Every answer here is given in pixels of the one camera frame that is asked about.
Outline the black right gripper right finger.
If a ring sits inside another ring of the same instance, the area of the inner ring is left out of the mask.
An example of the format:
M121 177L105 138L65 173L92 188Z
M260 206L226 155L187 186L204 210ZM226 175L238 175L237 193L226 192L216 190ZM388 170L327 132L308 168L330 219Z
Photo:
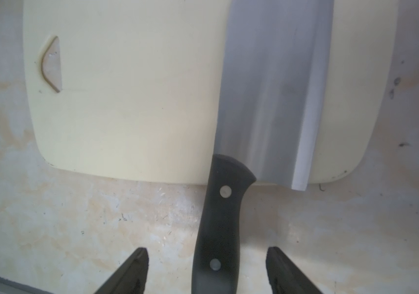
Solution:
M322 294L280 248L269 247L265 263L273 294Z

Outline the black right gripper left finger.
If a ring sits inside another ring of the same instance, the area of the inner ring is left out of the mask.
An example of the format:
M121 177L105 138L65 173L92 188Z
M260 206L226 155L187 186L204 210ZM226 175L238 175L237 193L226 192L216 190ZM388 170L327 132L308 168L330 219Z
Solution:
M139 247L102 284L96 294L143 294L148 269L148 251L144 247Z

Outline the cream plastic cutting board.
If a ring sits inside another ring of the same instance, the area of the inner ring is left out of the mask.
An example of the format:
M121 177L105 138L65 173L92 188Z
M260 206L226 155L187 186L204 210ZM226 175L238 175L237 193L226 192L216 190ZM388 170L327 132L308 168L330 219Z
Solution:
M53 167L205 184L229 1L25 1L26 89ZM351 173L392 63L398 1L335 1L311 184Z

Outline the black handled cleaver knife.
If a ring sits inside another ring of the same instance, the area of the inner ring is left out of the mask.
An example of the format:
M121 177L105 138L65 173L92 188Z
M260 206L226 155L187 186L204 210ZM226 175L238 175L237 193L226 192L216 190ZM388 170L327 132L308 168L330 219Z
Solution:
M240 209L260 181L304 191L320 124L333 1L233 1L193 258L194 294L234 294Z

